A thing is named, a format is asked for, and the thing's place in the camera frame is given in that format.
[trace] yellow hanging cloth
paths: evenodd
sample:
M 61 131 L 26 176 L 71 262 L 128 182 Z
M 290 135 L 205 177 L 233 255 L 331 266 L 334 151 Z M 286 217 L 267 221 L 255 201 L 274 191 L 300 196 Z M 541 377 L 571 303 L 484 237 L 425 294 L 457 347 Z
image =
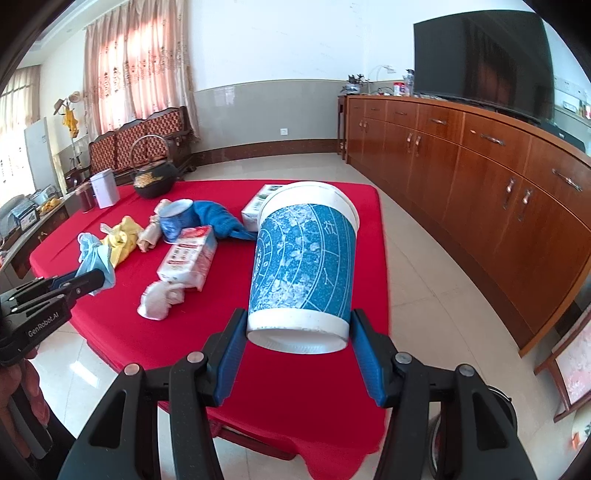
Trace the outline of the yellow hanging cloth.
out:
M 70 138 L 76 138 L 80 130 L 78 129 L 78 120 L 74 116 L 74 111 L 68 105 L 64 105 L 66 113 L 64 113 L 63 124 L 70 130 Z

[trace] wooden sofa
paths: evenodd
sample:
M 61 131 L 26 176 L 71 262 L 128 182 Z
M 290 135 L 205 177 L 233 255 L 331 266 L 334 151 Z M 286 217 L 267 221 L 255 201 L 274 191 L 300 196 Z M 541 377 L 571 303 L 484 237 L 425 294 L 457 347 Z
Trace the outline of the wooden sofa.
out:
M 146 138 L 134 149 L 130 160 L 129 151 L 133 143 L 143 135 L 156 134 L 164 137 L 170 149 L 170 160 L 183 174 L 190 167 L 192 134 L 187 108 L 170 107 L 153 113 L 146 119 L 136 119 L 98 136 L 89 144 L 90 174 L 94 175 L 107 168 L 115 172 L 117 185 L 133 182 L 134 167 L 145 165 L 166 157 L 166 149 L 158 138 Z

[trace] white box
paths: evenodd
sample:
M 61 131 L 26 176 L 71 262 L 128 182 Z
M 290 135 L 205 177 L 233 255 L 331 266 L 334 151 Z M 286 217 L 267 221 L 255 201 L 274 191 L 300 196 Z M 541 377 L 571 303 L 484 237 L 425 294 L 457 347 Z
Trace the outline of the white box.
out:
M 242 209 L 242 223 L 244 228 L 249 232 L 258 232 L 258 225 L 256 219 L 258 212 L 261 210 L 263 202 L 267 199 L 270 193 L 280 189 L 284 185 L 270 185 L 266 184 L 258 191 L 258 193 L 251 199 L 250 202 Z
M 201 291 L 216 248 L 217 240 L 210 225 L 184 228 L 158 267 L 160 280 L 179 282 Z

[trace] sofa cushion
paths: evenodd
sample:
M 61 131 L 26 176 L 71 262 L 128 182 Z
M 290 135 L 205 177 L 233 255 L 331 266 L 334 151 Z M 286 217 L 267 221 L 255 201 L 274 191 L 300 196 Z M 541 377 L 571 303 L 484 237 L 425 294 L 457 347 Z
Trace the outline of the sofa cushion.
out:
M 107 168 L 115 169 L 115 135 L 101 138 L 91 142 L 88 146 L 90 152 L 90 173 L 94 175 Z
M 184 129 L 183 118 L 179 110 L 173 110 L 156 118 L 146 120 L 144 125 L 146 126 L 147 134 L 156 134 L 162 137 L 175 132 L 181 132 Z
M 119 130 L 117 135 L 117 171 L 124 171 L 133 166 L 139 167 L 148 162 L 146 158 L 146 140 L 142 140 L 134 148 L 133 161 L 129 159 L 129 151 L 134 142 L 145 135 L 145 122 L 133 127 Z
M 183 130 L 183 119 L 180 111 L 172 111 L 165 113 L 164 115 L 151 118 L 144 122 L 147 134 L 160 135 L 165 137 L 166 135 L 180 132 Z M 151 160 L 166 157 L 166 148 L 161 140 L 158 138 L 147 138 L 146 139 L 146 156 Z

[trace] bottle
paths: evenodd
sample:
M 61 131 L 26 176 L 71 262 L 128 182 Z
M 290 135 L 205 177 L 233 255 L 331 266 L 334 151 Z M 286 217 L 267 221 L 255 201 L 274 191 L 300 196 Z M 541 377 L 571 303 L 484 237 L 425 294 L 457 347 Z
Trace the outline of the bottle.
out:
M 407 69 L 408 75 L 404 75 L 402 78 L 404 79 L 405 89 L 404 95 L 405 96 L 413 96 L 414 93 L 414 70 Z

